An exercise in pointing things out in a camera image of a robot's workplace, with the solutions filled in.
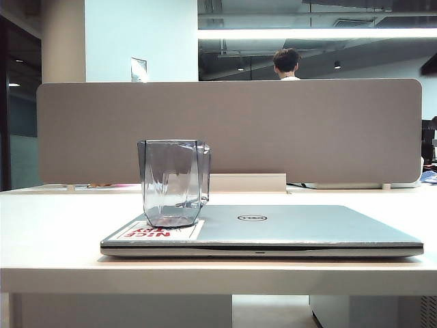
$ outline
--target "white column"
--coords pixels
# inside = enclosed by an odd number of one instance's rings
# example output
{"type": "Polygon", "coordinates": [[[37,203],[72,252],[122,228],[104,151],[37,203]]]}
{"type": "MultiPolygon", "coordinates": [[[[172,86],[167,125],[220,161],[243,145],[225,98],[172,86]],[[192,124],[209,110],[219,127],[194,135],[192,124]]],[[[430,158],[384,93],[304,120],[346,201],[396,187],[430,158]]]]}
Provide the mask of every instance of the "white column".
{"type": "Polygon", "coordinates": [[[85,0],[42,1],[42,82],[85,81],[85,0]]]}

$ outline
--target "dark hair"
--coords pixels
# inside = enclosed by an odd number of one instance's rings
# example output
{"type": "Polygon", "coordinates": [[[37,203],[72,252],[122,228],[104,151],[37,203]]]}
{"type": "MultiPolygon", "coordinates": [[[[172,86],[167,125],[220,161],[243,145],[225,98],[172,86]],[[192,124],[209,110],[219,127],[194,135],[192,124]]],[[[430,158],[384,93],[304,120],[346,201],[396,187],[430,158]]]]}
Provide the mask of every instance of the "dark hair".
{"type": "Polygon", "coordinates": [[[278,50],[273,56],[274,65],[281,72],[291,72],[298,64],[300,55],[292,48],[278,50]]]}

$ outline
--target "person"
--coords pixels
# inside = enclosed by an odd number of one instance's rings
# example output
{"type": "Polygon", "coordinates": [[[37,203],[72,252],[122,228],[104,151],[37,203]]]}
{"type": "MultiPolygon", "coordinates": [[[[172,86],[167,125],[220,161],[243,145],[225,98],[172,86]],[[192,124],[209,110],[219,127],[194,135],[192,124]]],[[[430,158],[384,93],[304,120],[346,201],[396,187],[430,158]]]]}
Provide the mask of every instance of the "person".
{"type": "Polygon", "coordinates": [[[294,73],[299,69],[300,55],[292,48],[278,50],[273,56],[274,71],[283,81],[299,80],[294,73]]]}

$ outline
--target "dell logo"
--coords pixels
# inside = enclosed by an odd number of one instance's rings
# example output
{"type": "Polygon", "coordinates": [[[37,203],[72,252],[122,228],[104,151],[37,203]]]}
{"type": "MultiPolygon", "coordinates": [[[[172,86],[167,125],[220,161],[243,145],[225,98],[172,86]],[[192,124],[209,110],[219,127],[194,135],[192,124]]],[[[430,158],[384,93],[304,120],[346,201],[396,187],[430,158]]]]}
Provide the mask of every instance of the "dell logo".
{"type": "Polygon", "coordinates": [[[243,221],[265,221],[267,217],[263,215],[240,215],[238,219],[243,221]]]}

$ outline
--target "white desk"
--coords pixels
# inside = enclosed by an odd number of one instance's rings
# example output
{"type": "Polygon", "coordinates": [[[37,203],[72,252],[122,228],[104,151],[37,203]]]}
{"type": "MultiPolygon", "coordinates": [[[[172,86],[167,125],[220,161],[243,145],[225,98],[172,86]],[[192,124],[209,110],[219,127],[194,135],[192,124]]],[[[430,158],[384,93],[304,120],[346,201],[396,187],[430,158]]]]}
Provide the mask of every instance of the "white desk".
{"type": "Polygon", "coordinates": [[[11,295],[437,295],[437,186],[210,198],[345,205],[421,239],[425,254],[405,260],[120,260],[102,256],[99,242],[141,212],[136,190],[45,187],[0,202],[1,289],[11,295]]]}

